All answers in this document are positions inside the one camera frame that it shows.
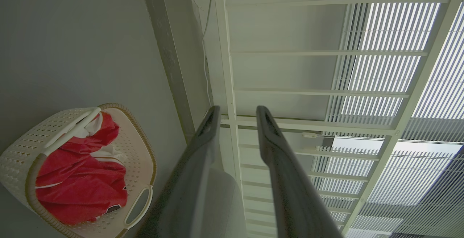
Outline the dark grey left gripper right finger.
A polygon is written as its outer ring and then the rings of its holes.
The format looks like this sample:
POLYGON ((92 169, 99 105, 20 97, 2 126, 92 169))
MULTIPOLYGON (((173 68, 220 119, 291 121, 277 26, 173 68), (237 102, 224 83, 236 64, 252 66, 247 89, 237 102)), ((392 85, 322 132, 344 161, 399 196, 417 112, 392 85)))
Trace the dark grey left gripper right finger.
POLYGON ((269 168, 277 238, 343 238, 269 109, 256 108, 260 155, 269 168))

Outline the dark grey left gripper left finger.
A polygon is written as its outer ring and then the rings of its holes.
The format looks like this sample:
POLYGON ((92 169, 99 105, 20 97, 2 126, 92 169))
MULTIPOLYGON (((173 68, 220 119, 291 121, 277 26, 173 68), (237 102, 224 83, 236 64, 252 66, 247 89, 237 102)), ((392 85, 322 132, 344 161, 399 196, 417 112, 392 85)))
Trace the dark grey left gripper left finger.
POLYGON ((141 225, 138 238, 200 238, 209 171, 215 160, 220 106, 205 114, 163 191, 141 225))

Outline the white laundry basket brown rim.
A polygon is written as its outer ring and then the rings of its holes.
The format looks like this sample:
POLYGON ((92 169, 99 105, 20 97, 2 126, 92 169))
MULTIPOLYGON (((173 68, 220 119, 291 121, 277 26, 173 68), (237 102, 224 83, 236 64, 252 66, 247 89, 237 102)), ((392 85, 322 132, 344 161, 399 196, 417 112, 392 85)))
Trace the white laundry basket brown rim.
POLYGON ((149 210, 156 171, 156 159, 146 134, 133 114, 118 103, 57 112, 23 134, 0 155, 0 183, 66 238, 123 238, 149 210), (127 171, 124 180, 128 187, 128 204, 95 222, 65 225, 38 201, 35 180, 45 159, 99 112, 111 115, 120 127, 113 146, 126 157, 123 165, 127 171))

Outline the red and white jersey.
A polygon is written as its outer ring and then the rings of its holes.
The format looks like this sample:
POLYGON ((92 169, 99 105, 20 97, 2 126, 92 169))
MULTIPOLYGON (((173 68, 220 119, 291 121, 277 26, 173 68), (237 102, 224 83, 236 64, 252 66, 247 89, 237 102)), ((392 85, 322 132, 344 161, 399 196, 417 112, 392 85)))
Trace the red and white jersey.
POLYGON ((34 189, 60 222, 92 222, 126 206, 124 157, 112 144, 119 129, 108 113, 100 112, 45 160, 34 189))

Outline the white window blind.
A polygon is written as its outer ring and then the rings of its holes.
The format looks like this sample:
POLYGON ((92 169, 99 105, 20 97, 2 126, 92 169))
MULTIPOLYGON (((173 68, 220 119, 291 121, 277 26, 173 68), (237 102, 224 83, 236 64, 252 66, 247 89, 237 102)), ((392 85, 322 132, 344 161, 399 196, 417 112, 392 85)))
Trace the white window blind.
MULTIPOLYGON (((346 7, 341 50, 422 51, 439 2, 358 2, 346 7)), ((419 56, 338 56, 332 90, 404 93, 419 56)), ((330 96, 328 122, 390 126, 400 97, 330 96)), ((460 4, 402 139, 464 142, 464 4, 460 4)))
MULTIPOLYGON (((384 139, 333 137, 315 150, 370 154, 384 139)), ((464 238, 464 143, 399 141, 346 238, 464 238)), ((309 172, 368 177, 374 161, 316 156, 309 172)), ((311 177, 318 190, 359 194, 363 183, 311 177)))

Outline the white metal railing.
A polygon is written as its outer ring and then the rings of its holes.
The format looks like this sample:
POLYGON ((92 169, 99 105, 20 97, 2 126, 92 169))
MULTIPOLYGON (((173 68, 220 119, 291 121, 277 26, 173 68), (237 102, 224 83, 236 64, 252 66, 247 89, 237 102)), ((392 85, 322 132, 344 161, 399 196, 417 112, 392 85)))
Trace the white metal railing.
POLYGON ((277 238, 269 168, 260 157, 257 106, 266 106, 283 131, 303 170, 311 177, 355 180, 359 194, 317 189, 344 237, 382 170, 402 139, 424 91, 460 4, 464 0, 216 0, 224 96, 216 96, 226 116, 221 139, 226 172, 239 184, 247 238, 277 238), (358 2, 439 2, 439 12, 422 51, 341 50, 346 7, 358 2), (332 90, 338 56, 419 56, 404 93, 332 90), (400 97, 390 126, 328 122, 330 96, 400 97), (315 150, 333 137, 384 139, 379 154, 315 150), (309 172, 316 156, 373 160, 368 177, 309 172))

